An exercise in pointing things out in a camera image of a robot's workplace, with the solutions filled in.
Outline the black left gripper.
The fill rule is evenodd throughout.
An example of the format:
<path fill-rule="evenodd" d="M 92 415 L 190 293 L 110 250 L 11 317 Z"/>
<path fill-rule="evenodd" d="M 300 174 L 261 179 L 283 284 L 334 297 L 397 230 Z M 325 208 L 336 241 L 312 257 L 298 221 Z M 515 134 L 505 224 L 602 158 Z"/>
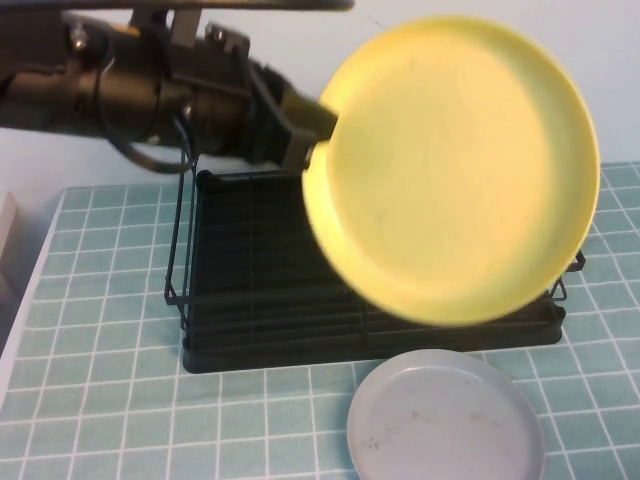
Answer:
<path fill-rule="evenodd" d="M 159 35 L 159 124 L 177 134 L 190 162 L 202 155 L 308 168 L 338 115 L 300 95 L 249 56 L 249 39 L 215 25 L 189 46 Z"/>

